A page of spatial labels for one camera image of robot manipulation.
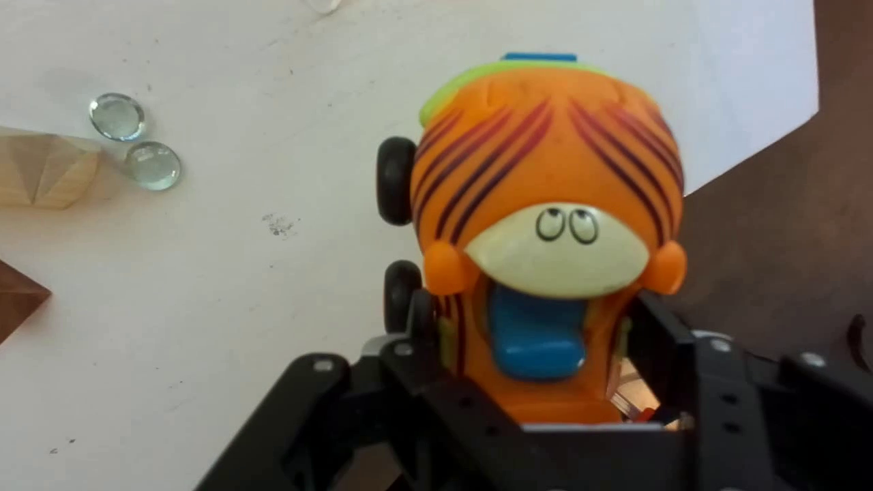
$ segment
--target white paper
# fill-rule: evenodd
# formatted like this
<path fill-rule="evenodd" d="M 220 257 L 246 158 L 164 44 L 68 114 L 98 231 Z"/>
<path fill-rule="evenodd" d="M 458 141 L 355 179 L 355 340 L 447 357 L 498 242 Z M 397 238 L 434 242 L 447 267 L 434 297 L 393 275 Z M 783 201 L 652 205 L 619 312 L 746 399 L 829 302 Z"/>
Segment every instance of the white paper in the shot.
<path fill-rule="evenodd" d="M 0 343 L 0 488 L 190 488 L 303 353 L 382 330 L 374 154 L 505 53 L 574 53 L 645 87 L 689 190 L 817 102 L 809 0 L 5 0 L 0 124 L 95 137 L 131 94 L 186 179 L 104 173 L 65 212 L 0 209 L 0 257 L 53 297 Z"/>

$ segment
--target blue tongue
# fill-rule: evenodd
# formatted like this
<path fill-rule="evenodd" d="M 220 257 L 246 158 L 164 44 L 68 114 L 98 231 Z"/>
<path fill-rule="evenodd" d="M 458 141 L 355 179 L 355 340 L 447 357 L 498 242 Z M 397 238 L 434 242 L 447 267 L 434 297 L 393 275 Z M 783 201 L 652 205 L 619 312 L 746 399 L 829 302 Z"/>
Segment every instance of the blue tongue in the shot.
<path fill-rule="evenodd" d="M 582 300 L 529 297 L 490 286 L 488 324 L 495 366 L 516 379 L 567 379 L 582 364 Z"/>

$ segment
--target tire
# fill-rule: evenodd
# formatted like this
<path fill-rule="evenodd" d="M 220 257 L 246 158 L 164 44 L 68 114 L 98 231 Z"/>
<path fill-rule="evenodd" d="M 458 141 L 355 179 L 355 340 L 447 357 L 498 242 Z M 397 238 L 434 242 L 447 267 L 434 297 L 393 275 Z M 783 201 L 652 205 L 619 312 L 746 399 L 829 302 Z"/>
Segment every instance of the tire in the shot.
<path fill-rule="evenodd" d="M 393 263 L 385 269 L 385 330 L 405 334 L 412 294 L 419 290 L 419 269 L 412 263 Z"/>
<path fill-rule="evenodd" d="M 415 141 L 393 137 L 378 144 L 376 200 L 378 200 L 378 216 L 393 227 L 402 227 L 412 222 L 412 201 L 409 201 L 412 164 L 415 164 Z"/>
<path fill-rule="evenodd" d="M 409 300 L 405 334 L 415 340 L 435 343 L 438 312 L 434 294 L 417 290 Z"/>

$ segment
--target orange toy car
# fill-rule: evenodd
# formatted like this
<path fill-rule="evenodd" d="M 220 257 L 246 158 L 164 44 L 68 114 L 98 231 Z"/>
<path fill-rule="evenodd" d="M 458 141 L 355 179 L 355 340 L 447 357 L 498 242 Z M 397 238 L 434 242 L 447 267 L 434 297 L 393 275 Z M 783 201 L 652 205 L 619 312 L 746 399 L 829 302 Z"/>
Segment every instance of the orange toy car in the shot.
<path fill-rule="evenodd" d="M 683 279 L 683 175 L 653 102 L 567 54 L 507 54 L 419 124 L 376 164 L 382 218 L 422 250 L 422 274 L 385 274 L 386 330 L 434 330 L 445 366 L 521 425 L 622 420 L 625 306 Z"/>

